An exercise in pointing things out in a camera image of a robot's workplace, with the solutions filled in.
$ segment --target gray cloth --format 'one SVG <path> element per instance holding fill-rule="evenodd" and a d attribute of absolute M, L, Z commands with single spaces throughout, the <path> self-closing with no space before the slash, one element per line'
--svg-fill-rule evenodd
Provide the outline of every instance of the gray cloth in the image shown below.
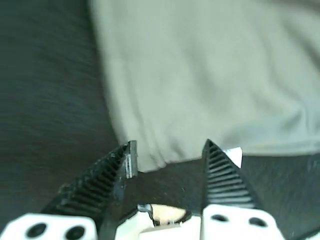
<path fill-rule="evenodd" d="M 139 169 L 201 155 L 320 150 L 320 3 L 94 0 L 106 102 Z"/>

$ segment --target dark fabric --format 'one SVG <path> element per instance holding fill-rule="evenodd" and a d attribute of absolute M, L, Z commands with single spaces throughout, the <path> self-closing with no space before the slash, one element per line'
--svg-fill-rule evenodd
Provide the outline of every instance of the dark fabric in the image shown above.
<path fill-rule="evenodd" d="M 286 239 L 300 239 L 303 234 L 320 230 L 320 154 L 245 156 L 241 170 Z M 202 161 L 194 160 L 140 173 L 128 185 L 125 210 L 129 212 L 136 203 L 151 202 L 199 214 L 202 172 Z"/>
<path fill-rule="evenodd" d="M 1 231 L 8 221 L 43 208 L 61 184 L 117 141 L 85 1 L 0 1 L 0 26 Z M 317 157 L 243 161 L 243 172 L 286 237 L 320 223 Z M 141 173 L 128 183 L 123 213 L 143 201 L 199 212 L 201 169 L 196 160 Z"/>
<path fill-rule="evenodd" d="M 0 229 L 115 148 L 85 0 L 0 1 Z"/>

